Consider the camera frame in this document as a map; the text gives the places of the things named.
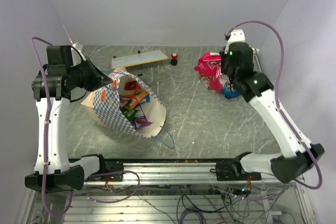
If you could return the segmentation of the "checkered paper bag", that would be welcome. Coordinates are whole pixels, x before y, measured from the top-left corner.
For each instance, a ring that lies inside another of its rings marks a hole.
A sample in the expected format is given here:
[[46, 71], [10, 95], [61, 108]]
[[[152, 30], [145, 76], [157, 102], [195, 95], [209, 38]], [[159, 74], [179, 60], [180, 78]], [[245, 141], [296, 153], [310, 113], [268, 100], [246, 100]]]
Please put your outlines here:
[[90, 92], [81, 103], [98, 124], [133, 136], [154, 138], [174, 149], [174, 137], [164, 127], [166, 107], [152, 89], [125, 69], [105, 73], [112, 82]]

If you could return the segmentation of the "pink snack packet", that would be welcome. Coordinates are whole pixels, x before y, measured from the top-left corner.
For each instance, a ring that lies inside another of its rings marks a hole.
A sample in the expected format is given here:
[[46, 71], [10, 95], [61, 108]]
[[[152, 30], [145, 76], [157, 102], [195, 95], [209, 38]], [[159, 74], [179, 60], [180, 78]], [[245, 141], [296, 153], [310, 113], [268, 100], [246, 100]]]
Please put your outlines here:
[[223, 75], [221, 72], [221, 55], [215, 52], [207, 52], [198, 60], [194, 67], [201, 83], [211, 92], [221, 93], [223, 84], [220, 80]]

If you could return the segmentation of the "blue snack packet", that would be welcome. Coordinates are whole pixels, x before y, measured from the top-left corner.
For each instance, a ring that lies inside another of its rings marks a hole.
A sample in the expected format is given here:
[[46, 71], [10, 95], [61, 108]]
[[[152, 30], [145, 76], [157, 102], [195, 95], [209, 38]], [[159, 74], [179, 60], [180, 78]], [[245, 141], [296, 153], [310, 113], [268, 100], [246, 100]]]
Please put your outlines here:
[[240, 94], [233, 88], [233, 85], [226, 81], [222, 88], [222, 94], [226, 99], [235, 99], [240, 96]]

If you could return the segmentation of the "purple snack packet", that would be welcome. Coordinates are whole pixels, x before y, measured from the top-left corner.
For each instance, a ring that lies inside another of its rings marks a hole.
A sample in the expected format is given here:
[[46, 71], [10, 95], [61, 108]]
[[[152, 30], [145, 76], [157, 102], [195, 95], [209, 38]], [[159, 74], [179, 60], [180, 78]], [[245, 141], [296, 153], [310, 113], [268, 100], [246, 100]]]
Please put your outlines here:
[[134, 127], [135, 130], [139, 130], [143, 127], [147, 127], [150, 126], [152, 124], [152, 122], [148, 121], [146, 116], [135, 116], [132, 120], [131, 120], [131, 124]]

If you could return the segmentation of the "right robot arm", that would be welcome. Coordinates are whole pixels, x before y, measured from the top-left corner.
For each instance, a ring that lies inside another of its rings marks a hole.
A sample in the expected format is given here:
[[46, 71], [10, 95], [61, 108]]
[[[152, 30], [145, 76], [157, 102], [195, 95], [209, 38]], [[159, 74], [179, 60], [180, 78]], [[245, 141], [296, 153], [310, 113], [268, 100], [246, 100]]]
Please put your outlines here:
[[324, 154], [324, 148], [300, 133], [276, 103], [274, 86], [265, 74], [254, 70], [252, 48], [245, 42], [234, 42], [227, 44], [220, 56], [222, 72], [262, 117], [280, 147], [278, 154], [239, 155], [238, 163], [231, 167], [232, 175], [241, 180], [249, 173], [266, 173], [286, 184], [310, 170]]

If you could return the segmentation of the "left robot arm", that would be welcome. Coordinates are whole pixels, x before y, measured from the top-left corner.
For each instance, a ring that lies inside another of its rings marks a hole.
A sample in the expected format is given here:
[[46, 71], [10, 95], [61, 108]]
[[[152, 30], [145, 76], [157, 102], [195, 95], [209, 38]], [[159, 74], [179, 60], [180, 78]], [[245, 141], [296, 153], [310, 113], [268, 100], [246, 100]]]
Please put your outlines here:
[[81, 190], [91, 176], [102, 180], [107, 167], [101, 154], [71, 163], [66, 151], [67, 116], [71, 92], [92, 92], [112, 82], [88, 57], [70, 45], [47, 46], [47, 64], [32, 82], [39, 119], [38, 155], [34, 172], [25, 177], [27, 188], [47, 193]]

